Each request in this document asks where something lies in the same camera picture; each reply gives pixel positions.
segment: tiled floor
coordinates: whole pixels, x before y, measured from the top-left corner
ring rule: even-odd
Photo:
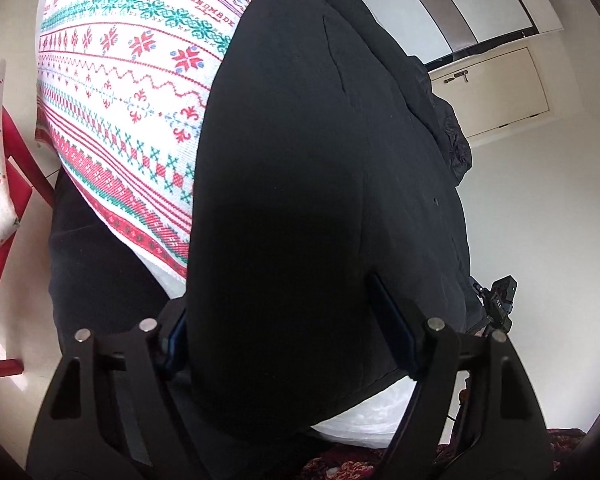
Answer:
[[[33,140],[37,5],[38,0],[0,0],[0,56],[7,59],[4,105],[54,184],[59,161]],[[50,221],[50,207],[34,193],[0,282],[0,358],[21,358],[25,366],[23,375],[0,379],[0,442],[21,465],[40,403],[60,358],[47,292]]]

